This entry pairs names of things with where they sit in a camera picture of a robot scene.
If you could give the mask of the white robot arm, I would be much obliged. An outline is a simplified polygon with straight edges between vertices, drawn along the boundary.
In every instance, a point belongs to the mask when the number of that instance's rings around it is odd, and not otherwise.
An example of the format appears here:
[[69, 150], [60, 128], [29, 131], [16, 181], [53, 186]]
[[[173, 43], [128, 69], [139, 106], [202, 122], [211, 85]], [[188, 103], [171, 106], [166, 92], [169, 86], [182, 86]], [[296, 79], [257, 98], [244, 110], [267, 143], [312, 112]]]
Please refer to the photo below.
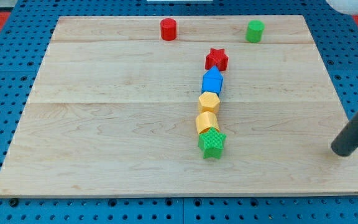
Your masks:
[[347, 15], [358, 15], [358, 0], [326, 0], [335, 11]]

